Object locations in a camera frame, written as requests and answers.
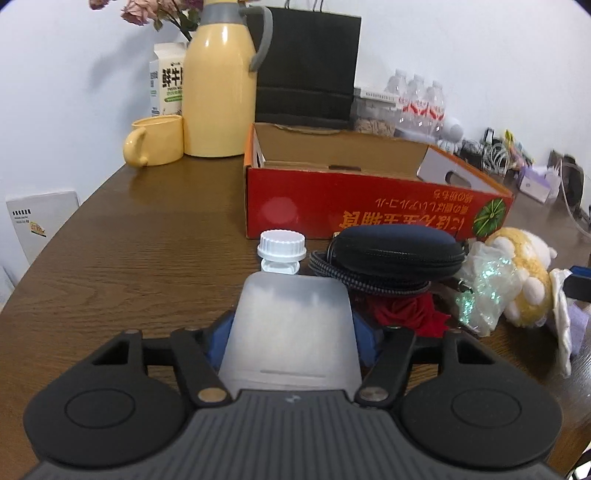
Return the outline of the middle water bottle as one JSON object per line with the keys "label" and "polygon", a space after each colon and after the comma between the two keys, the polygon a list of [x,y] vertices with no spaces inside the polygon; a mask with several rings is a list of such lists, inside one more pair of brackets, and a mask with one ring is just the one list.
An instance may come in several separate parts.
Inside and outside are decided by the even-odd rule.
{"label": "middle water bottle", "polygon": [[428,107],[426,100],[425,79],[415,74],[408,83],[406,96],[408,99],[404,109],[404,125],[407,130],[413,132],[425,132],[425,114]]}

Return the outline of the right water bottle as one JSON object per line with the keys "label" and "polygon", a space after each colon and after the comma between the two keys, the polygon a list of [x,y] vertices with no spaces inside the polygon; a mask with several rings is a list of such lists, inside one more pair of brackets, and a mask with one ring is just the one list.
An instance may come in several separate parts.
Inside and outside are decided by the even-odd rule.
{"label": "right water bottle", "polygon": [[427,89],[426,100],[428,109],[425,114],[426,132],[433,137],[437,137],[444,124],[446,115],[446,101],[441,82],[434,80]]}

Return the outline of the white milk carton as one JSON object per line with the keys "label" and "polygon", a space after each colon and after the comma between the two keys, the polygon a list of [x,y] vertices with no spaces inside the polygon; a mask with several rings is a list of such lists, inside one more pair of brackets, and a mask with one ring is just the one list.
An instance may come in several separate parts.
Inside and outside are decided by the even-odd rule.
{"label": "white milk carton", "polygon": [[149,62],[150,113],[180,115],[182,109],[184,43],[159,43]]}

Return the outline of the flat white box on container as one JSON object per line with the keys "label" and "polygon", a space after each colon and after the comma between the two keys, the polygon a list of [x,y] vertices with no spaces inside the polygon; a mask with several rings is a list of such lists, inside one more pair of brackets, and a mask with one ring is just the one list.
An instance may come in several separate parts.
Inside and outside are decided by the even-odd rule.
{"label": "flat white box on container", "polygon": [[367,101],[377,101],[381,103],[395,104],[398,101],[398,97],[388,92],[376,92],[365,88],[356,87],[353,89],[353,94],[356,98],[360,98]]}

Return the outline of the iridescent plastic wrap bundle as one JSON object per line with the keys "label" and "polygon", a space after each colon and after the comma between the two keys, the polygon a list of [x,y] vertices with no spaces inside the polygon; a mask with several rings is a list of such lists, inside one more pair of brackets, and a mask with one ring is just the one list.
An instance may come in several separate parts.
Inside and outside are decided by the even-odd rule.
{"label": "iridescent plastic wrap bundle", "polygon": [[455,298],[459,322],[479,337],[490,336],[504,310],[521,292],[522,282],[512,258],[501,249],[474,242],[457,279],[466,287]]}

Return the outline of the translucent white plastic bottle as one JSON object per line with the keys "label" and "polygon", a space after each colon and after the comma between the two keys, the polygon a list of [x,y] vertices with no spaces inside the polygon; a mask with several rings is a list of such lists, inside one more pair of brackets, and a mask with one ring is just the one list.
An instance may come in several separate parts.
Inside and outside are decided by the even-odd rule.
{"label": "translucent white plastic bottle", "polygon": [[300,272],[305,237],[259,236],[260,270],[242,287],[218,376],[243,390],[327,391],[349,397],[362,383],[349,294],[332,278]]}

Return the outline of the yellow white plush toy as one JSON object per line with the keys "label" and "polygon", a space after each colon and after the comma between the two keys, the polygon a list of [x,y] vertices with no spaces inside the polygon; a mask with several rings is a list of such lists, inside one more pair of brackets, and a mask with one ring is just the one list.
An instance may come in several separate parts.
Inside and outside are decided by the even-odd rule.
{"label": "yellow white plush toy", "polygon": [[519,293],[504,310],[517,327],[540,325],[552,307],[549,267],[557,251],[539,236],[518,228],[503,227],[485,242],[508,255],[517,269]]}

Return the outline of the black paper shopping bag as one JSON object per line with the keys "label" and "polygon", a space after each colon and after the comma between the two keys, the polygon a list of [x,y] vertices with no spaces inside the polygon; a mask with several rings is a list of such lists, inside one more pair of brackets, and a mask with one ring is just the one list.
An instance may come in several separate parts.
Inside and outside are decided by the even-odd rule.
{"label": "black paper shopping bag", "polygon": [[349,130],[362,19],[273,7],[256,122]]}

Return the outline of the clear container with seeds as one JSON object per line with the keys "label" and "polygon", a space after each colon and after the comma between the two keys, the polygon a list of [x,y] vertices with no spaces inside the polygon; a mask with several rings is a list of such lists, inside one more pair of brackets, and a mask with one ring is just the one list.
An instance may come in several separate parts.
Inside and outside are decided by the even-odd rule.
{"label": "clear container with seeds", "polygon": [[396,106],[375,99],[356,98],[353,101],[353,128],[360,133],[394,137]]}

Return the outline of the dried pink rose bouquet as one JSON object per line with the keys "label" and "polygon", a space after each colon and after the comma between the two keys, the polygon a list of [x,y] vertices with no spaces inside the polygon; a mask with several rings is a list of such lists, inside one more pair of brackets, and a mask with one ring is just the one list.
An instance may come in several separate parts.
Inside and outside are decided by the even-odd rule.
{"label": "dried pink rose bouquet", "polygon": [[137,26],[151,25],[156,31],[168,22],[190,41],[203,8],[202,1],[129,0],[121,10],[121,18]]}

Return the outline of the small white robot figurine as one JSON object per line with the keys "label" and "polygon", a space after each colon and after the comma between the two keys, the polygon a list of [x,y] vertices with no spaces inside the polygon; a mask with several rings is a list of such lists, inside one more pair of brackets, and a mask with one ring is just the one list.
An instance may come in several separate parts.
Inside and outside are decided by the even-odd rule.
{"label": "small white robot figurine", "polygon": [[460,121],[446,116],[439,131],[437,145],[440,149],[455,154],[461,147],[464,129]]}

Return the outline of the purple tissue box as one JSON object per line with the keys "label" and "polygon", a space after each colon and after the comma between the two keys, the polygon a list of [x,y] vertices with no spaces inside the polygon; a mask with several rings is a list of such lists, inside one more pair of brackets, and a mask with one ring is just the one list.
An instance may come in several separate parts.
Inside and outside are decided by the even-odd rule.
{"label": "purple tissue box", "polygon": [[517,184],[521,193],[537,202],[553,203],[558,197],[561,177],[554,168],[524,167],[519,173]]}

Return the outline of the red fabric rose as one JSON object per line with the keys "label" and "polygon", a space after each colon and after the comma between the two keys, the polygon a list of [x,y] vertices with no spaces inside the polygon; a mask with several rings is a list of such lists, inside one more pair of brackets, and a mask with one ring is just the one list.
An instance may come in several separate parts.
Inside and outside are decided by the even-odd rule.
{"label": "red fabric rose", "polygon": [[356,310],[381,327],[402,327],[417,336],[443,338],[449,330],[451,316],[440,311],[433,294],[386,296],[361,295],[355,302]]}

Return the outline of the white cloth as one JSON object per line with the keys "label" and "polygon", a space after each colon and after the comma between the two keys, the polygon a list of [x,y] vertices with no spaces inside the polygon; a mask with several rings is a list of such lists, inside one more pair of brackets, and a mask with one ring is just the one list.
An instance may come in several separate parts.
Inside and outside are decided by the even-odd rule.
{"label": "white cloth", "polygon": [[572,372],[571,354],[571,319],[568,312],[567,296],[564,292],[564,283],[571,275],[566,269],[555,268],[550,272],[553,299],[554,323],[558,339],[559,366],[561,374],[568,378]]}

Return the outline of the yellow ceramic mug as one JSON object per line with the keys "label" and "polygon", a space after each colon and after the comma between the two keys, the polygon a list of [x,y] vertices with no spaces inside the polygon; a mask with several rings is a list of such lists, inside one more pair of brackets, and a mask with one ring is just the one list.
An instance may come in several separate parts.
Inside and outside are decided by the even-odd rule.
{"label": "yellow ceramic mug", "polygon": [[174,114],[134,121],[122,154],[125,163],[135,168],[180,160],[184,155],[183,118]]}

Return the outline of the navy zippered pouch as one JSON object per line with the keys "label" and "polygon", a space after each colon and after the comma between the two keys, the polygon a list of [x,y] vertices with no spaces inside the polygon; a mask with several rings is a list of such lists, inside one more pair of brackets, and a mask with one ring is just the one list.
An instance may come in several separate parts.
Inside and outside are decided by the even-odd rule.
{"label": "navy zippered pouch", "polygon": [[356,226],[327,249],[329,264],[367,277],[434,281],[456,274],[465,261],[461,243],[422,225]]}

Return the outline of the water bottle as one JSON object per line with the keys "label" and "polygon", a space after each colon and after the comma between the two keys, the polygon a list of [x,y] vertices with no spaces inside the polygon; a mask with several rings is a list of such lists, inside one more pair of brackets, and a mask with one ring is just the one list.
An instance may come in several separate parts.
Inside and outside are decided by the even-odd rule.
{"label": "water bottle", "polygon": [[394,98],[394,124],[397,129],[407,126],[406,112],[409,107],[407,73],[397,69],[390,77],[385,91]]}
{"label": "water bottle", "polygon": [[408,83],[406,96],[408,99],[404,109],[404,125],[407,130],[413,132],[425,132],[425,114],[428,107],[426,100],[425,79],[415,74]]}
{"label": "water bottle", "polygon": [[441,82],[434,80],[427,89],[426,100],[428,109],[425,114],[426,132],[433,137],[437,137],[444,124],[446,115],[446,101]]}

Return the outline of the red cardboard fruit box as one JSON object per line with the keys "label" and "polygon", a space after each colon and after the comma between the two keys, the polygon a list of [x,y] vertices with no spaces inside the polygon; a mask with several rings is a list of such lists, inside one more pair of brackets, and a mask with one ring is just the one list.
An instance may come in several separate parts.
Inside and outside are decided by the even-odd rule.
{"label": "red cardboard fruit box", "polygon": [[437,146],[256,123],[245,147],[245,233],[328,239],[363,225],[423,225],[458,240],[501,228],[513,194]]}

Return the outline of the yellow thermos jug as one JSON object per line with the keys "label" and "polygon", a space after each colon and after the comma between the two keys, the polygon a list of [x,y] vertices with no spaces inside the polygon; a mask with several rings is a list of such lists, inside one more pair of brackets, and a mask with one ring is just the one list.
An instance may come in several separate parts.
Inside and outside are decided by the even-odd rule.
{"label": "yellow thermos jug", "polygon": [[266,6],[206,1],[186,50],[182,117],[184,153],[242,155],[256,117],[257,71],[273,39]]}

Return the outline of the left water bottle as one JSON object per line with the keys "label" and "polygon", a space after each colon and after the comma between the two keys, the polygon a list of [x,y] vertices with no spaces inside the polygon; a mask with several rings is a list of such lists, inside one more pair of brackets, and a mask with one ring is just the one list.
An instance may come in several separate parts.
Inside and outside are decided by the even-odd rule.
{"label": "left water bottle", "polygon": [[409,107],[407,73],[397,69],[390,77],[385,91],[394,98],[394,124],[397,129],[407,126],[406,112]]}

